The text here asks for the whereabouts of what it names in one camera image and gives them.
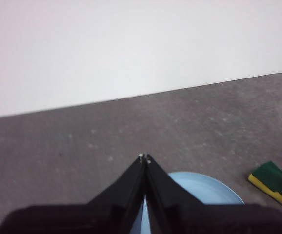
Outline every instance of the yellow sponge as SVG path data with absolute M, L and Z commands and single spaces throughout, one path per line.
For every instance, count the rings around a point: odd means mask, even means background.
M 258 167 L 248 180 L 282 204 L 282 171 L 273 162 Z

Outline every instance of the white wall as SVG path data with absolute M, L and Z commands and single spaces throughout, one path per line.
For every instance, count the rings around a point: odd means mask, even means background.
M 282 0 L 0 0 L 0 117 L 282 72 Z

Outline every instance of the gray table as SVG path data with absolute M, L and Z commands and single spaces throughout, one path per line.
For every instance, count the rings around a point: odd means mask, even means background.
M 282 74 L 0 118 L 0 223 L 32 204 L 84 203 L 147 152 L 282 206 L 246 177 L 282 168 Z

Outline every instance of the light blue plate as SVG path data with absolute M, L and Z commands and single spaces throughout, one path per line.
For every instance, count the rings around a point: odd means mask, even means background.
M 169 175 L 176 183 L 205 204 L 244 204 L 232 189 L 210 176 L 193 172 L 173 172 Z M 144 200 L 141 234 L 150 233 L 149 216 Z

